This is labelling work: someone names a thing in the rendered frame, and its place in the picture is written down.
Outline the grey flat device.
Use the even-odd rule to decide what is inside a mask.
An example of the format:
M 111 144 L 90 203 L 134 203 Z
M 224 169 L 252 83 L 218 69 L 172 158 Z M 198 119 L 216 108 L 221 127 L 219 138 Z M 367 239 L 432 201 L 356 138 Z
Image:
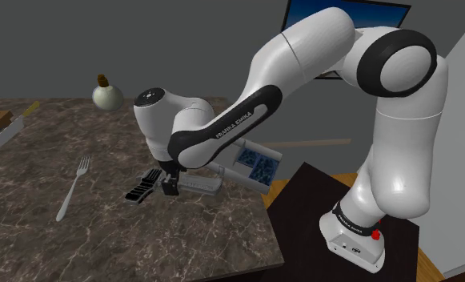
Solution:
M 198 175 L 181 174 L 178 189 L 204 195 L 217 195 L 222 186 L 222 178 L 210 178 Z

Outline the silver fork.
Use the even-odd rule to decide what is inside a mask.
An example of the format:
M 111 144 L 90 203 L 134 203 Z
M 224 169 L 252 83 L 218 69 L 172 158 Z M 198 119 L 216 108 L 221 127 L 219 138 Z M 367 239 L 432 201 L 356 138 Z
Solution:
M 64 199 L 63 203 L 62 203 L 62 206 L 60 207 L 57 215 L 56 215 L 56 221 L 57 222 L 60 222 L 65 214 L 66 214 L 66 211 L 67 211 L 67 208 L 69 206 L 69 203 L 70 203 L 70 199 L 72 197 L 72 194 L 74 192 L 74 189 L 75 189 L 75 186 L 76 186 L 76 183 L 78 181 L 78 179 L 86 174 L 86 172 L 88 171 L 88 167 L 89 167 L 89 164 L 90 164 L 90 157 L 88 155 L 86 156 L 83 156 L 80 160 L 80 164 L 78 165 L 78 169 L 76 171 L 76 177 L 74 179 L 74 182 L 72 183 L 71 187 L 70 187 L 70 190 L 68 191 L 68 194 L 66 196 L 66 198 Z

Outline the white box with blue compartments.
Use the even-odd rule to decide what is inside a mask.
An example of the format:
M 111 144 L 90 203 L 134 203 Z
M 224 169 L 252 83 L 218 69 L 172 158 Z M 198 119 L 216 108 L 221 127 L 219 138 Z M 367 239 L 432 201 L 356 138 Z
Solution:
M 282 157 L 277 151 L 239 138 L 223 149 L 205 168 L 267 195 Z

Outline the round white bottle with cork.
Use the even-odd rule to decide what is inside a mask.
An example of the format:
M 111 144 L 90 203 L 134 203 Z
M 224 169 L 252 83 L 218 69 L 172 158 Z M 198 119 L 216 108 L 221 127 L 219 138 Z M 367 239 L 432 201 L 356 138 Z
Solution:
M 104 111 L 116 111 L 124 101 L 122 91 L 114 85 L 111 85 L 104 74 L 97 77 L 98 85 L 94 88 L 92 100 L 94 105 Z

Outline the black framed blue screen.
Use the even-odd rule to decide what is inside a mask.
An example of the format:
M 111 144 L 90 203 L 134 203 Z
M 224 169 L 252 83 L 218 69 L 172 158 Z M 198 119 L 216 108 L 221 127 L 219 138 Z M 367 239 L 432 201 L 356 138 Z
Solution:
M 329 7 L 344 10 L 355 29 L 377 26 L 400 28 L 411 5 L 384 0 L 288 0 L 281 31 Z

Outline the dark robot stand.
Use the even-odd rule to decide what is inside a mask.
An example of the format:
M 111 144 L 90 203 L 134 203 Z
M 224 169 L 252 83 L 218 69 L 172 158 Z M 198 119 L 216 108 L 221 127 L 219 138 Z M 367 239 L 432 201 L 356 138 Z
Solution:
M 284 264 L 261 282 L 416 282 L 419 227 L 409 220 L 381 220 L 386 257 L 375 274 L 327 248 L 319 219 L 349 187 L 304 163 L 267 209 Z

